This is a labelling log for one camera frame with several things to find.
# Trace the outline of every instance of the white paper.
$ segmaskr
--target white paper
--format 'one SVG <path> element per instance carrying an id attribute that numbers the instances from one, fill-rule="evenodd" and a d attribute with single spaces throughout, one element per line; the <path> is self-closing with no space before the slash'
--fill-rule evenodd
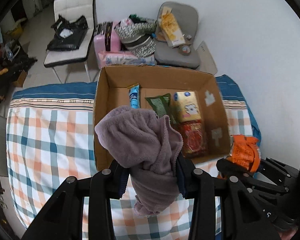
<path id="1" fill-rule="evenodd" d="M 197 52 L 200 58 L 200 66 L 197 68 L 197 70 L 215 75 L 218 72 L 218 69 L 204 41 L 202 41 L 197 48 Z"/>
<path id="2" fill-rule="evenodd" d="M 67 38 L 73 34 L 73 31 L 68 30 L 68 29 L 63 29 L 62 32 L 60 33 L 60 37 L 62 38 Z"/>

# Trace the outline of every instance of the white wall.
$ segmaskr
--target white wall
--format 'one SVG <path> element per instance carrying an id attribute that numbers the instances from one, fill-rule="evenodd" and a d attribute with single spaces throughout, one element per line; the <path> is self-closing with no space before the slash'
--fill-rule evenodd
<path id="1" fill-rule="evenodd" d="M 9 10 L 7 12 L 7 14 L 5 15 L 5 17 L 2 19 L 2 21 L 0 22 L 0 28 L 1 28 L 2 34 L 8 32 L 10 30 L 13 30 L 15 23 L 16 22 L 13 19 L 12 13 Z"/>
<path id="2" fill-rule="evenodd" d="M 99 22 L 156 17 L 169 0 L 96 0 Z M 199 12 L 195 46 L 207 43 L 240 86 L 262 132 L 261 152 L 300 166 L 300 20 L 284 0 L 173 0 Z"/>
<path id="3" fill-rule="evenodd" d="M 33 18 L 35 13 L 35 4 L 39 10 L 42 10 L 41 0 L 22 0 L 28 20 Z"/>

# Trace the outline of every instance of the screw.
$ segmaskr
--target screw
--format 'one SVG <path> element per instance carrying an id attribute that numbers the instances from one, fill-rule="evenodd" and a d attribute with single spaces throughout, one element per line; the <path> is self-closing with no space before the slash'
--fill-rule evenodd
<path id="1" fill-rule="evenodd" d="M 103 175 L 109 175 L 111 173 L 110 169 L 104 169 L 101 171 Z"/>
<path id="2" fill-rule="evenodd" d="M 236 182 L 238 182 L 238 178 L 236 176 L 231 176 L 230 181 L 233 183 L 236 183 Z"/>
<path id="3" fill-rule="evenodd" d="M 201 175 L 203 173 L 203 171 L 201 169 L 194 169 L 193 173 L 197 174 L 197 175 Z"/>
<path id="4" fill-rule="evenodd" d="M 75 177 L 74 176 L 70 176 L 66 179 L 67 183 L 73 183 L 75 181 Z"/>

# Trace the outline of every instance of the blue tube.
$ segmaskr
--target blue tube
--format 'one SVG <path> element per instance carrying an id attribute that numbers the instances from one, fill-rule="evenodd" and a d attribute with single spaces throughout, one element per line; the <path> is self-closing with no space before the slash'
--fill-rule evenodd
<path id="1" fill-rule="evenodd" d="M 132 87 L 129 87 L 130 106 L 132 108 L 140 108 L 139 88 L 139 84 L 135 84 Z"/>

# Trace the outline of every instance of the microfiber towel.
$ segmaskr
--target microfiber towel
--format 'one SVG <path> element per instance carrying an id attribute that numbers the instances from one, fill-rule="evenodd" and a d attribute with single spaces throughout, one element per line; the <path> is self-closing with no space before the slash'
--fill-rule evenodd
<path id="1" fill-rule="evenodd" d="M 179 194 L 176 160 L 182 149 L 181 135 L 170 125 L 169 116 L 155 111 L 120 106 L 95 127 L 100 144 L 124 168 L 130 168 L 137 193 L 138 215 L 158 214 Z"/>

